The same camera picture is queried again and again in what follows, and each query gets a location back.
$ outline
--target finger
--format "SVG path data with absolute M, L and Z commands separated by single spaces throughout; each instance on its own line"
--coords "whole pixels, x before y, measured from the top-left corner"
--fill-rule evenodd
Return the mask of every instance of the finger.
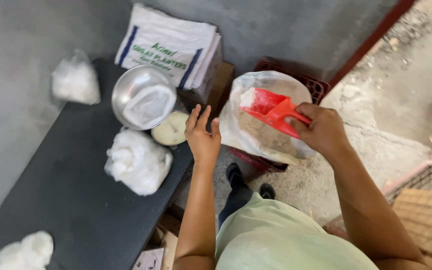
M 192 131 L 195 126 L 196 122 L 198 121 L 198 115 L 201 111 L 201 105 L 196 105 L 194 109 L 192 109 L 191 114 L 189 114 L 188 120 L 186 120 L 186 130 Z
M 311 120 L 314 120 L 322 110 L 324 110 L 324 108 L 308 102 L 299 104 L 295 109 L 296 112 L 309 117 Z
M 211 138 L 221 143 L 221 132 L 219 132 L 219 118 L 214 118 L 211 121 Z
M 206 130 L 206 124 L 208 123 L 208 117 L 210 113 L 211 113 L 211 106 L 208 105 L 208 107 L 206 107 L 204 112 L 199 117 L 198 123 L 196 124 L 197 128 Z
M 294 130 L 296 130 L 297 134 L 299 135 L 299 138 L 304 141 L 310 132 L 308 127 L 303 122 L 296 119 L 291 119 L 289 123 L 294 128 Z

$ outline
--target left hand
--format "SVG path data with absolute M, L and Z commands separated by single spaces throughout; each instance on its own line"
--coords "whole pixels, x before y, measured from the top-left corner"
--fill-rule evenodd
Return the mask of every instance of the left hand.
M 206 124 L 211 113 L 211 106 L 208 106 L 198 119 L 201 105 L 196 105 L 186 120 L 186 131 L 184 136 L 188 140 L 194 164 L 202 166 L 216 165 L 219 148 L 221 147 L 221 133 L 219 133 L 219 118 L 211 122 L 211 133 L 206 131 Z

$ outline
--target person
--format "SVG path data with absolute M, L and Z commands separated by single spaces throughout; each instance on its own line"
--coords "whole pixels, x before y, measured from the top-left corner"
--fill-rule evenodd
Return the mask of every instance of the person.
M 251 192 L 236 165 L 226 172 L 232 191 L 219 215 L 221 228 L 216 236 L 213 170 L 221 134 L 218 118 L 211 122 L 211 133 L 206 131 L 211 107 L 198 119 L 200 111 L 197 105 L 186 122 L 194 168 L 174 270 L 428 269 L 350 145 L 338 113 L 309 103 L 296 108 L 312 120 L 309 127 L 295 119 L 291 125 L 333 168 L 349 242 L 274 200 L 270 186 L 262 188 L 262 196 Z

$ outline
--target gray wall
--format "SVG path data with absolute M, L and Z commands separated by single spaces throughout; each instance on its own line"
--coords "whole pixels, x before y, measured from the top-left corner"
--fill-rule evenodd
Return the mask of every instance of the gray wall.
M 223 35 L 237 73 L 264 55 L 297 61 L 329 79 L 397 0 L 144 0 Z M 51 71 L 81 48 L 116 52 L 129 21 L 126 0 L 0 0 L 0 203 L 56 119 Z
M 142 0 L 170 15 L 219 27 L 238 74 L 261 56 L 297 61 L 329 80 L 397 0 Z
M 75 48 L 116 52 L 130 8 L 127 0 L 0 0 L 0 204 L 60 111 L 52 70 Z

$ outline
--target red plastic scoop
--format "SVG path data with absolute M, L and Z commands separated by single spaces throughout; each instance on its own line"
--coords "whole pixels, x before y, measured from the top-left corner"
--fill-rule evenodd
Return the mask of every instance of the red plastic scoop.
M 251 88 L 243 95 L 239 104 L 241 110 L 291 137 L 300 138 L 296 130 L 285 122 L 286 117 L 296 118 L 306 125 L 311 124 L 311 119 L 295 112 L 296 105 L 289 96 L 278 95 L 262 88 Z

